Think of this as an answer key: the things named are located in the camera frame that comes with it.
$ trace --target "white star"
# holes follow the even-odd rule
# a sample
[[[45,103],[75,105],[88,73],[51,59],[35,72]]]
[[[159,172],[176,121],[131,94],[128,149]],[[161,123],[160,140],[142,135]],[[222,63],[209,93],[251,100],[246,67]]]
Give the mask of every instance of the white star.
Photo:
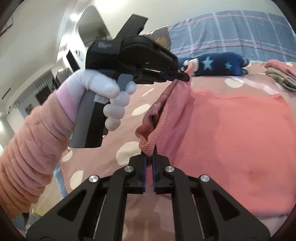
[[[229,63],[229,62],[227,62],[226,64],[225,64],[225,68],[227,68],[227,69],[231,69],[231,67],[232,67],[232,65]]]
[[[206,60],[202,61],[202,63],[204,64],[204,70],[209,69],[209,70],[213,70],[211,63],[213,62],[213,60],[210,60],[210,57],[208,56],[206,58]]]

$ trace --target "bed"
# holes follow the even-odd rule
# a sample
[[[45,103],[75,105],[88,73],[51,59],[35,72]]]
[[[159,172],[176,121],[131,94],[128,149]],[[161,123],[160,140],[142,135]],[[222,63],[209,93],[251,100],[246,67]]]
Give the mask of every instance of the bed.
[[[192,89],[207,89],[217,94],[280,93],[296,120],[296,94],[281,88],[265,75],[264,68],[264,62],[269,59],[278,59],[296,66],[296,35],[285,17],[256,11],[214,12],[159,28],[146,33],[146,36],[177,55],[180,65],[185,59],[205,53],[235,52],[247,57],[250,60],[246,67],[248,75],[236,78],[194,77]],[[63,153],[60,166],[68,193],[90,175],[109,176],[125,166],[131,156],[140,154],[135,130],[142,124],[145,112],[169,84],[170,82],[138,86],[126,107],[121,126],[104,136],[100,148],[72,149]],[[151,197],[149,201],[145,199],[147,195]],[[286,217],[283,215],[277,219],[276,224],[269,227],[272,233],[282,225]],[[262,222],[268,226],[270,219],[262,217]],[[139,224],[145,225],[147,230],[144,237],[143,232],[139,231],[143,227],[139,227]],[[147,189],[145,195],[129,195],[123,240],[125,238],[174,240],[170,200],[154,195],[151,188]]]

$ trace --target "gloved hand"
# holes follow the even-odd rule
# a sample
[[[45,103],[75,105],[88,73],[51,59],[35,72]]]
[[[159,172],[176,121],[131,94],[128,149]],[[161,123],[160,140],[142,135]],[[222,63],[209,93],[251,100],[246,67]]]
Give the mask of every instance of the gloved hand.
[[[129,104],[130,95],[135,93],[135,82],[127,84],[125,91],[120,91],[116,81],[102,73],[84,69],[78,70],[67,78],[57,90],[57,99],[70,120],[75,123],[78,108],[85,90],[91,90],[99,96],[110,99],[110,104],[104,107],[107,117],[105,126],[109,131],[115,131],[120,126],[120,119],[125,114],[124,107]]]

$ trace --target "blue star pillow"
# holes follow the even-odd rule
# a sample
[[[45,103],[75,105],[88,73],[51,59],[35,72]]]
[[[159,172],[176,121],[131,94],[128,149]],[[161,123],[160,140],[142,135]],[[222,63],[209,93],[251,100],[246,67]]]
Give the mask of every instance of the blue star pillow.
[[[185,60],[184,69],[187,69],[189,62],[194,63],[195,76],[203,75],[230,75],[239,76],[247,74],[248,71],[243,69],[249,64],[247,58],[237,53],[209,53],[198,56],[195,59]]]

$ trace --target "pink jacket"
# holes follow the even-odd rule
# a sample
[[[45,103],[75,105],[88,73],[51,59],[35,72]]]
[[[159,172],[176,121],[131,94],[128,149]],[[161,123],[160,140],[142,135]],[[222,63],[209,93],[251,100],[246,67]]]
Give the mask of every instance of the pink jacket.
[[[38,201],[72,130],[55,93],[25,119],[0,156],[0,205],[9,218],[28,212]]]

